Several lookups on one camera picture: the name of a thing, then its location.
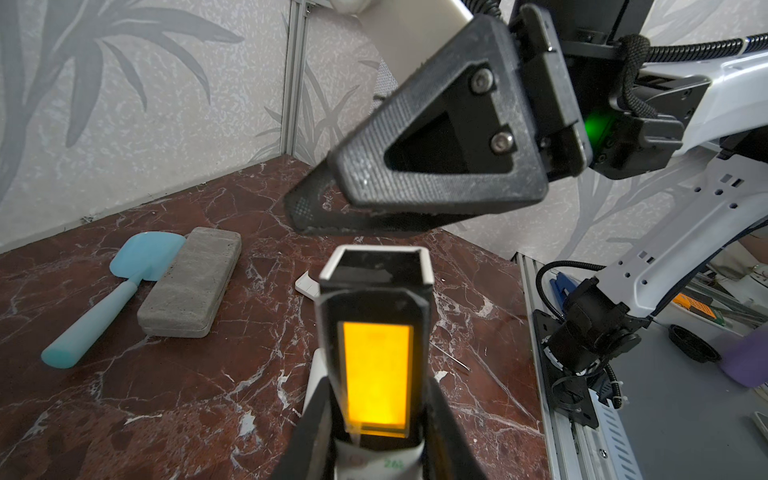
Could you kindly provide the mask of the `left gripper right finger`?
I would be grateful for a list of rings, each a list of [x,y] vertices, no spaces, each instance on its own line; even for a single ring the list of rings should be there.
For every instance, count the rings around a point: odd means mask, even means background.
[[[428,379],[426,399],[425,479],[485,479],[435,378]]]

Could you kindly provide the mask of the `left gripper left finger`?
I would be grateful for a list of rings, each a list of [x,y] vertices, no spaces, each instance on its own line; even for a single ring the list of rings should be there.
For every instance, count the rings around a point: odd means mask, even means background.
[[[331,479],[332,433],[332,391],[328,378],[323,377],[270,479]]]

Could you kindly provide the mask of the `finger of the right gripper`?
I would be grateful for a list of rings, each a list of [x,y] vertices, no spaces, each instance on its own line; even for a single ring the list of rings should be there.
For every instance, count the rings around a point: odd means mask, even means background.
[[[483,215],[540,202],[547,175],[506,25],[474,18],[327,157],[350,203]]]
[[[336,184],[327,161],[299,181],[285,196],[284,208],[292,228],[302,235],[413,236],[472,218],[472,215],[385,212],[352,207],[324,207],[326,195]]]

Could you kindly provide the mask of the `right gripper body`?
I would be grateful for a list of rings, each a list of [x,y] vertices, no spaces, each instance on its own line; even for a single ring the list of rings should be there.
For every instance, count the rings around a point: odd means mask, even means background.
[[[526,70],[573,95],[553,109],[578,110],[575,129],[588,167],[623,180],[667,167],[711,82],[702,75],[678,79],[645,74],[665,66],[708,60],[708,42],[654,46],[641,35],[649,1],[519,1],[510,28],[539,54]]]

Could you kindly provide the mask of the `white battery cover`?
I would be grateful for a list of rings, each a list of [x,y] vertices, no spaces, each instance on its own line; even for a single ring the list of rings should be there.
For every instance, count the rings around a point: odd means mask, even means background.
[[[295,282],[294,289],[306,298],[316,301],[320,296],[320,285],[305,271]]]

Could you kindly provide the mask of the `slim white remote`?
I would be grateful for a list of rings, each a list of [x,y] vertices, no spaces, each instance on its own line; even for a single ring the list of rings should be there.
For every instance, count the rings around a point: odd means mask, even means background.
[[[424,247],[342,245],[321,270],[316,313],[337,479],[424,476],[433,284]]]

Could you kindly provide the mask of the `white remote control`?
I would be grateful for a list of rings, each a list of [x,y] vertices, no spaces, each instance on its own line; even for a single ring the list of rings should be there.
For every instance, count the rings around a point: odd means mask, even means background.
[[[323,348],[318,348],[314,351],[312,356],[302,412],[307,410],[317,386],[319,385],[320,381],[327,375],[328,369],[325,358],[325,350]]]

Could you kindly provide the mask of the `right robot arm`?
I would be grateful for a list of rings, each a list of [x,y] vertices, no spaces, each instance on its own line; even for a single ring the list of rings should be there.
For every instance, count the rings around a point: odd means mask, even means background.
[[[287,195],[294,229],[421,233],[578,183],[593,224],[668,194],[669,214],[569,293],[544,338],[561,376],[606,368],[728,244],[767,221],[765,35],[652,46],[572,1],[478,14]]]

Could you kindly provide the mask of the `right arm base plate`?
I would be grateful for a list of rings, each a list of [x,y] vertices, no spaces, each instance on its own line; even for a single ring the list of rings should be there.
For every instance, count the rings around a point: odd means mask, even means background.
[[[541,364],[543,389],[548,406],[574,423],[597,429],[598,416],[587,380],[582,375],[563,369],[548,347],[547,341],[559,324],[539,309],[533,311],[532,322],[534,347]]]

